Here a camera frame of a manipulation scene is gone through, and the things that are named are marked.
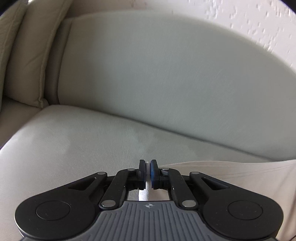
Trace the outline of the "white hoodie with drawstring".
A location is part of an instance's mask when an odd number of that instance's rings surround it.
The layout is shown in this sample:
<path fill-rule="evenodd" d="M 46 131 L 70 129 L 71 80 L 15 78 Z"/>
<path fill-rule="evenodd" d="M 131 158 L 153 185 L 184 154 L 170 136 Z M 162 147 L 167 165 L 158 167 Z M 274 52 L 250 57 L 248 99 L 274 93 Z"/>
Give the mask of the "white hoodie with drawstring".
<path fill-rule="evenodd" d="M 228 161 L 192 161 L 160 168 L 172 168 L 182 175 L 197 171 L 276 201 L 283 210 L 278 240 L 295 240 L 295 160 L 239 163 Z"/>

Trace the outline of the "grey sofa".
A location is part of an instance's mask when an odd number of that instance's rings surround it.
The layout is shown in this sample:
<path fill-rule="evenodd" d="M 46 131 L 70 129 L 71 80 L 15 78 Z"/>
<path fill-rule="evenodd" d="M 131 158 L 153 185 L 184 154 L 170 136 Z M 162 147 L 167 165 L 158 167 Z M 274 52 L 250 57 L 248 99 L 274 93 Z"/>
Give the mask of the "grey sofa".
<path fill-rule="evenodd" d="M 140 159 L 295 158 L 295 73 L 204 21 L 143 11 L 65 20 L 50 68 L 58 103 L 1 149 L 1 240 L 18 240 L 19 203 Z"/>

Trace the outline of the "beige left sofa pillow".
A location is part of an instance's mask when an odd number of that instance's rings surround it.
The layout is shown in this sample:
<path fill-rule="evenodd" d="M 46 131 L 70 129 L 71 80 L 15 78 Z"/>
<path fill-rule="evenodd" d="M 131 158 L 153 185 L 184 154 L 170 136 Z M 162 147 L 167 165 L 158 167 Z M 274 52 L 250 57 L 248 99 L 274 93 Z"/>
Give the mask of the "beige left sofa pillow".
<path fill-rule="evenodd" d="M 72 1 L 1 1 L 1 96 L 43 108 L 53 40 Z"/>

